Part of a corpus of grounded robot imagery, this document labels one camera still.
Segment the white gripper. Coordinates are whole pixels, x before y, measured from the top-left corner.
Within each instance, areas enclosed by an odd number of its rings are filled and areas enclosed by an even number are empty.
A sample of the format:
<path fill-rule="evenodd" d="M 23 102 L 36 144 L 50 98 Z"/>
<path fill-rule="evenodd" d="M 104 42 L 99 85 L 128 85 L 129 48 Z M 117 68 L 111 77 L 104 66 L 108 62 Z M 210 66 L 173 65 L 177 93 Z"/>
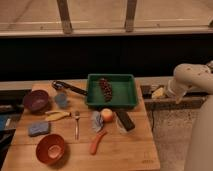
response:
<path fill-rule="evenodd" d="M 151 98 L 152 99 L 165 98 L 166 97 L 165 93 L 170 98 L 177 98 L 180 95 L 178 84 L 174 79 L 168 81 L 168 84 L 166 85 L 165 89 L 163 87 L 156 89 L 152 93 Z"/>

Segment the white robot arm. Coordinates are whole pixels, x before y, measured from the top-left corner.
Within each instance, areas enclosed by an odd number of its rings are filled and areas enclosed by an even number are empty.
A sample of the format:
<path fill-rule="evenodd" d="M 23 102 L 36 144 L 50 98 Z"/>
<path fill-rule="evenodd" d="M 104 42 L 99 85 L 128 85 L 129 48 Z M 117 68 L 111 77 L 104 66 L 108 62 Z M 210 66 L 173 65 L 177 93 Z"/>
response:
<path fill-rule="evenodd" d="M 213 60 L 207 64 L 182 63 L 173 70 L 165 86 L 156 88 L 151 98 L 171 99 L 179 105 L 190 92 L 200 91 L 192 97 L 199 102 L 194 121 L 184 171 L 213 171 Z"/>

